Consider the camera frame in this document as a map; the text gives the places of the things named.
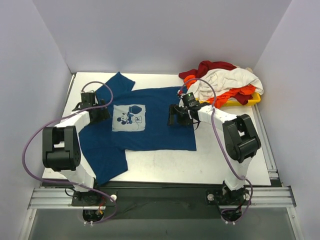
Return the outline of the blue Mickey Mouse t-shirt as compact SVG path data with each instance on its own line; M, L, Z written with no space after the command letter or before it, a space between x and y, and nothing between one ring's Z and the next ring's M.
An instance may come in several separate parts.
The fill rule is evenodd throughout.
M89 124L79 133L82 153L98 184L126 172L126 150L196 151L192 126L169 126L170 105L177 105L178 86L134 90L135 82L120 72L95 91L99 101L111 102L110 118Z

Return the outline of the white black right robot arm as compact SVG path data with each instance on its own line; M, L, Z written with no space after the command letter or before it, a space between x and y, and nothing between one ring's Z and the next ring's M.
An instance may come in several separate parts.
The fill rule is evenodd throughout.
M212 126L218 145L229 167L229 173L223 181L222 200L233 204L240 195L245 195L248 182L248 168L261 148L261 141L249 115L227 113L208 102L199 102L194 94L187 93L181 97L182 105L169 106L169 126L178 123L190 126L194 120Z

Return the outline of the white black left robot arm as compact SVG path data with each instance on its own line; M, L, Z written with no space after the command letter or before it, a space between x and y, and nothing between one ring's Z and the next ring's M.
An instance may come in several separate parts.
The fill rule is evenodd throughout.
M44 167L67 178L76 192L84 193L83 200L90 206L101 201L101 193L94 189L95 177L85 169L87 162L82 160L79 133L86 126L110 117L104 100L98 101L94 92L83 92L71 117L55 126L47 126L42 131Z

